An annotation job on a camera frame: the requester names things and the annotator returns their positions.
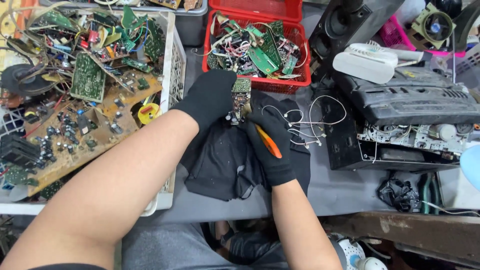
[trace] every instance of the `black speaker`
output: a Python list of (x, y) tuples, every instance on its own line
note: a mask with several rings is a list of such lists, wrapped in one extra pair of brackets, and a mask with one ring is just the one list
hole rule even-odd
[(348, 45), (368, 42), (403, 2), (331, 0), (308, 40), (311, 49), (322, 57), (322, 65), (312, 75), (312, 82), (325, 76), (334, 57)]

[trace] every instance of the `wooden plank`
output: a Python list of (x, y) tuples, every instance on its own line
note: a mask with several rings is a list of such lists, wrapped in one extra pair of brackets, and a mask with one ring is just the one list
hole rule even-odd
[(324, 229), (351, 237), (372, 236), (480, 262), (480, 218), (400, 212), (321, 217)]
[[(126, 72), (122, 76), (122, 78), (132, 78), (131, 73), (135, 74), (135, 83), (132, 84), (135, 88), (138, 86), (138, 79), (139, 78), (145, 78), (147, 82), (150, 85), (150, 88), (146, 90), (136, 90), (134, 94), (130, 93), (129, 91), (126, 91), (125, 89), (121, 90), (118, 88), (118, 86), (111, 86), (110, 88), (107, 88), (105, 90), (105, 96), (103, 99), (103, 103), (97, 105), (97, 111), (102, 111), (102, 113), (98, 113), (97, 115), (100, 115), (99, 118), (104, 118), (100, 119), (99, 121), (99, 128), (96, 130), (91, 131), (90, 133), (81, 136), (79, 132), (77, 131), (76, 133), (76, 138), (80, 141), (79, 146), (83, 146), (83, 149), (80, 150), (78, 147), (75, 149), (73, 154), (69, 154), (68, 151), (63, 150), (63, 151), (57, 151), (57, 142), (61, 142), (62, 144), (72, 144), (70, 140), (67, 138), (62, 137), (61, 135), (54, 135), (52, 137), (52, 144), (53, 144), (53, 152), (54, 156), (57, 158), (57, 161), (49, 164), (45, 169), (43, 170), (37, 170), (38, 173), (36, 175), (30, 174), (29, 177), (32, 177), (34, 179), (37, 179), (39, 181), (39, 186), (28, 186), (28, 195), (31, 196), (49, 184), (53, 183), (54, 181), (58, 180), (59, 178), (71, 173), (75, 169), (79, 168), (80, 166), (86, 164), (88, 161), (98, 157), (108, 149), (112, 148), (131, 134), (133, 134), (135, 131), (139, 129), (139, 126), (132, 116), (130, 110), (132, 109), (132, 106), (140, 102), (141, 100), (147, 98), (148, 96), (151, 96), (159, 91), (162, 90), (162, 85), (157, 81), (156, 77), (154, 77), (152, 74), (145, 74), (141, 71), (138, 70), (131, 70)], [(125, 105), (124, 108), (118, 108), (117, 105), (113, 102), (114, 99), (119, 98), (122, 100), (122, 103)], [(35, 140), (36, 136), (44, 137), (47, 132), (46, 128), (48, 126), (53, 126), (55, 128), (60, 128), (60, 122), (57, 119), (57, 114), (60, 111), (68, 112), (66, 110), (66, 105), (68, 102), (65, 104), (60, 104), (60, 106), (57, 108), (55, 113), (37, 130), (35, 130), (29, 137), (27, 138), (29, 141), (33, 143), (37, 143)], [(69, 106), (71, 108), (82, 108), (82, 106), (78, 106), (79, 104), (82, 104), (82, 101), (77, 100), (74, 103), (70, 104)], [(122, 134), (115, 134), (110, 131), (110, 128), (105, 124), (105, 119), (108, 119), (110, 123), (115, 119), (115, 114), (120, 111), (122, 113), (122, 117), (116, 119), (118, 125), (123, 129)], [(73, 113), (68, 112), (70, 117), (75, 121), (75, 116)], [(25, 129), (28, 132), (31, 130), (33, 127), (35, 127), (37, 123), (34, 123), (32, 125), (27, 124), (25, 125)], [(98, 145), (94, 147), (94, 151), (90, 151), (89, 147), (85, 144), (85, 141), (88, 139), (93, 139), (95, 140)]]

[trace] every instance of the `gray plastic bin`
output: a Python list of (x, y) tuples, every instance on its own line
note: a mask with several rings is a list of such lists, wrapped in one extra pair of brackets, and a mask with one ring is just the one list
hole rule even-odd
[[(59, 1), (49, 1), (49, 0), (40, 0), (39, 4), (42, 6), (50, 6), (52, 3)], [(72, 5), (63, 5), (62, 8), (71, 8), (71, 9), (87, 9), (87, 8), (107, 8), (106, 6), (101, 6), (96, 3), (76, 3)], [(123, 10), (123, 6), (111, 6), (113, 10)], [(141, 6), (134, 7), (131, 6), (132, 10), (139, 12), (173, 12), (176, 16), (175, 26), (180, 36), (180, 40), (184, 46), (197, 47), (201, 46), (204, 43), (205, 39), (205, 27), (207, 22), (207, 11), (208, 11), (208, 0), (203, 0), (202, 5), (198, 9), (185, 11), (183, 8), (177, 10), (165, 8), (165, 7), (151, 7), (151, 6)]]

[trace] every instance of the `orange tool handle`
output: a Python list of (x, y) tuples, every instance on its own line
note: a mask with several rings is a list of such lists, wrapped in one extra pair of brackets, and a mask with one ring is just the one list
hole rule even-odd
[(280, 150), (278, 149), (272, 138), (270, 138), (270, 136), (265, 133), (265, 131), (259, 125), (255, 124), (255, 128), (257, 129), (257, 132), (260, 135), (260, 138), (262, 138), (262, 141), (264, 142), (268, 151), (270, 151), (270, 153), (272, 153), (272, 155), (274, 155), (276, 158), (281, 159), (282, 153), (280, 153)]

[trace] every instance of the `pink basket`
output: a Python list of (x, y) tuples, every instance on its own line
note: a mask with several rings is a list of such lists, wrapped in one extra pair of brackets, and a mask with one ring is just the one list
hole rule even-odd
[[(405, 31), (403, 30), (403, 27), (398, 23), (395, 15), (393, 15), (388, 21), (380, 28), (380, 37), (382, 37), (382, 40), (385, 43), (385, 46), (387, 47), (393, 47), (397, 45), (405, 45), (407, 46), (410, 50), (417, 50), (415, 46), (410, 42), (407, 34), (405, 34)], [(440, 55), (440, 56), (445, 56), (448, 55), (448, 51), (436, 51), (436, 50), (427, 50), (427, 52), (434, 54), (434, 55)], [(457, 57), (464, 57), (465, 52), (457, 52), (455, 53), (455, 56)]]

